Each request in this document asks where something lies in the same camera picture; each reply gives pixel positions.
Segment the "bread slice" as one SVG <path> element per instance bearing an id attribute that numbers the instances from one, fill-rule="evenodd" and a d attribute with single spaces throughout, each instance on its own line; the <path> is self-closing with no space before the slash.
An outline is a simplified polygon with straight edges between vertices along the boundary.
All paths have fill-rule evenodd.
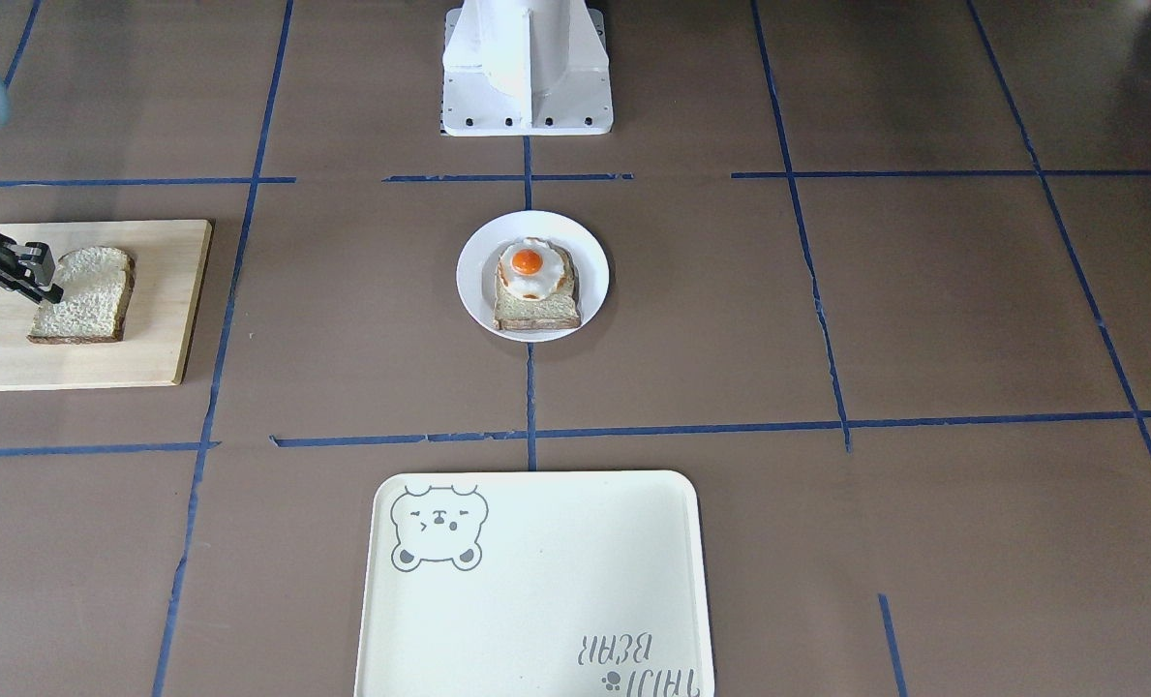
<path id="1" fill-rule="evenodd" d="M 124 339 L 136 261 L 124 250 L 89 246 L 58 260 L 62 301 L 44 302 L 26 340 L 37 345 L 109 344 Z"/>
<path id="2" fill-rule="evenodd" d="M 579 278 L 576 271 L 563 275 L 552 294 L 544 299 L 525 299 L 506 286 L 504 275 L 496 271 L 494 329 L 498 331 L 548 331 L 578 329 L 584 325 L 579 306 Z"/>

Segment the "white round plate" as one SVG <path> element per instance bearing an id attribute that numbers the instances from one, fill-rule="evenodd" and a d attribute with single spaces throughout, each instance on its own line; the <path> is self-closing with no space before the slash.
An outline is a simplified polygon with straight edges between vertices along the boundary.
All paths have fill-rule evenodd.
<path id="1" fill-rule="evenodd" d="M 521 210 L 481 227 L 457 260 L 460 299 L 479 325 L 519 343 L 574 334 L 609 294 L 609 256 L 584 225 Z"/>

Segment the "wooden cutting board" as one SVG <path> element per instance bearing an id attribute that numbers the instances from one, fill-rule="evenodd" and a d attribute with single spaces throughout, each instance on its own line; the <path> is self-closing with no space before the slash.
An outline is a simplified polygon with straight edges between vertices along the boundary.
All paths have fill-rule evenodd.
<path id="1" fill-rule="evenodd" d="M 0 290 L 0 391 L 176 385 L 209 248 L 204 220 L 3 224 L 48 244 L 58 304 Z"/>

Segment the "fried egg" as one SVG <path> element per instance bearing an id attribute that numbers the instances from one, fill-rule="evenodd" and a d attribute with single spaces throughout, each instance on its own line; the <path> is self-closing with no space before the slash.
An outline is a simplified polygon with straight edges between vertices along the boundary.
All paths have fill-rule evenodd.
<path id="1" fill-rule="evenodd" d="M 556 294 L 566 278 L 567 265 L 552 244 L 527 237 L 501 252 L 497 274 L 506 294 L 540 301 Z"/>

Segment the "cream bear tray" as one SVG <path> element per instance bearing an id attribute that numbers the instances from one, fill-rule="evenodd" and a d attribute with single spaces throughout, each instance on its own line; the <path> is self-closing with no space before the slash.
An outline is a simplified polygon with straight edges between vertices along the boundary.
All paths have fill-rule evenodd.
<path id="1" fill-rule="evenodd" d="M 712 696 L 679 472 L 401 473 L 373 500 L 357 696 Z"/>

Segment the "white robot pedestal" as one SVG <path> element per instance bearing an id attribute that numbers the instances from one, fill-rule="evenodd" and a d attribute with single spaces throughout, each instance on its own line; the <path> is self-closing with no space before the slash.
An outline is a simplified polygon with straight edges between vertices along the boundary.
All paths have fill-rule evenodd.
<path id="1" fill-rule="evenodd" d="M 584 1 L 465 1 L 445 13 L 447 136 L 601 136 L 615 120 L 605 18 Z"/>

